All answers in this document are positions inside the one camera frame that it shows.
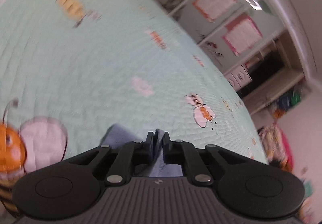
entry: ribbed gray panel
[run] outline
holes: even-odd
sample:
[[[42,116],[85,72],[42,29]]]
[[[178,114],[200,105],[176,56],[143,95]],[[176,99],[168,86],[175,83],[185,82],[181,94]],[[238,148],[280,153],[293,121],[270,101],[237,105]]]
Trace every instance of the ribbed gray panel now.
[[[17,224],[255,224],[226,209],[209,188],[191,185],[185,177],[133,177],[129,184],[108,188],[100,201],[79,216],[59,221],[23,217]],[[296,218],[270,221],[301,223]]]

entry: gray blue fabric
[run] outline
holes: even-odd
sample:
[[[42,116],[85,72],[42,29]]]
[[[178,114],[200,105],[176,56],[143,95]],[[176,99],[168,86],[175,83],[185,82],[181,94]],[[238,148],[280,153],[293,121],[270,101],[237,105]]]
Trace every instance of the gray blue fabric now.
[[[156,130],[157,142],[161,143],[164,136],[164,131]],[[104,136],[101,145],[108,144],[113,149],[121,148],[127,142],[136,140],[137,137],[122,126],[113,125]],[[144,166],[138,176],[144,177],[181,177],[182,169],[178,164],[165,164],[163,161],[162,147],[157,146],[155,158],[152,158],[152,163],[147,167]]]
[[[0,1],[0,111],[19,99],[10,125],[60,120],[65,158],[97,147],[120,123],[141,140],[163,129],[197,148],[217,144],[266,162],[236,92],[154,0],[77,0],[87,13],[77,28],[57,0]],[[215,112],[213,130],[196,123],[189,94]]]

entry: bee antenna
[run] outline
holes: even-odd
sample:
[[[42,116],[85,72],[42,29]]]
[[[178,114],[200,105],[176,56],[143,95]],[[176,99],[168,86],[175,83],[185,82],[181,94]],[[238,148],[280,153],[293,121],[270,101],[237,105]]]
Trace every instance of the bee antenna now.
[[[18,103],[19,103],[19,100],[17,98],[14,98],[11,101],[9,101],[9,103],[7,104],[7,106],[5,107],[4,112],[3,112],[2,124],[4,124],[4,118],[5,118],[5,115],[9,111],[9,108],[11,106],[16,108],[18,106]]]

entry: white drawer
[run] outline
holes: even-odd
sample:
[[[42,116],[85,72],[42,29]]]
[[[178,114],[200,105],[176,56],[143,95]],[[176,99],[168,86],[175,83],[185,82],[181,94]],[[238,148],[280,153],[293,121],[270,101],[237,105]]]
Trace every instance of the white drawer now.
[[[248,72],[244,69],[242,65],[234,69],[231,73],[241,88],[245,87],[249,82],[252,81]]]
[[[235,91],[238,91],[241,89],[241,86],[239,85],[239,83],[231,73],[227,74],[225,78],[228,80],[228,82],[230,83],[230,85],[233,87]]]

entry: metal screw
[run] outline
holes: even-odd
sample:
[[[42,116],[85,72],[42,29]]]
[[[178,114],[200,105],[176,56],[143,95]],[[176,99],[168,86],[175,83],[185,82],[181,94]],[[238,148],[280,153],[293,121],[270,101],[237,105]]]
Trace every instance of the metal screw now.
[[[107,177],[106,180],[110,183],[120,183],[123,180],[123,178],[119,175],[110,175]]]
[[[198,182],[210,182],[211,181],[211,177],[209,177],[208,175],[205,175],[205,174],[199,174],[199,175],[195,176],[194,179]]]

